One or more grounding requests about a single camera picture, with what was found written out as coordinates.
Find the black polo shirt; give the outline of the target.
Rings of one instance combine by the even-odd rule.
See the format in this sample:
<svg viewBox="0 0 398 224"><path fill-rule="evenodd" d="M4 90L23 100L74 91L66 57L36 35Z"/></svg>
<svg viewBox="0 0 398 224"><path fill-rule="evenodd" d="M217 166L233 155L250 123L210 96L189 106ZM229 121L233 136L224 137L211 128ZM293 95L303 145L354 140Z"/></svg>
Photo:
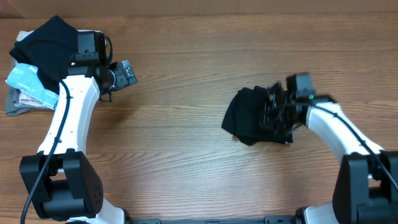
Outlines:
<svg viewBox="0 0 398 224"><path fill-rule="evenodd" d="M248 146L257 142L293 143L292 134L275 135L260 128L260 117L264 117L264 106L268 96L267 88L242 88L231 100L221 127Z"/></svg>

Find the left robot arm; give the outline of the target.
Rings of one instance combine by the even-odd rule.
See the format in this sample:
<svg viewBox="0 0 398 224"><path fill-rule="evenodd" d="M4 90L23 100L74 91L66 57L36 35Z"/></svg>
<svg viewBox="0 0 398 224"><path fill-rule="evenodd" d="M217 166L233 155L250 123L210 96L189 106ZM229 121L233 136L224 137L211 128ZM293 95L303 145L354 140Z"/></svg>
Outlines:
<svg viewBox="0 0 398 224"><path fill-rule="evenodd" d="M133 220L104 197L103 184L86 157L86 139L94 107L137 82L129 61L113 61L111 39L93 30L79 32L77 50L58 74L59 99L49 131L37 153L24 156L19 172L29 193L29 207L41 219L65 223L120 223Z"/></svg>

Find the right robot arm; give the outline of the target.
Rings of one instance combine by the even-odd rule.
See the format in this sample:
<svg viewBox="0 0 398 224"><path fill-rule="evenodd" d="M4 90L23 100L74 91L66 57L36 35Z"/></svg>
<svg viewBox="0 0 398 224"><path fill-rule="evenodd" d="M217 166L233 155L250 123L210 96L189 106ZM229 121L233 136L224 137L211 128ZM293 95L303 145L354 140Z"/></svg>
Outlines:
<svg viewBox="0 0 398 224"><path fill-rule="evenodd" d="M385 151L345 115L330 95L318 95L308 73L265 89L259 127L289 136L311 130L338 159L331 202L300 208L291 223L397 223L397 152Z"/></svg>

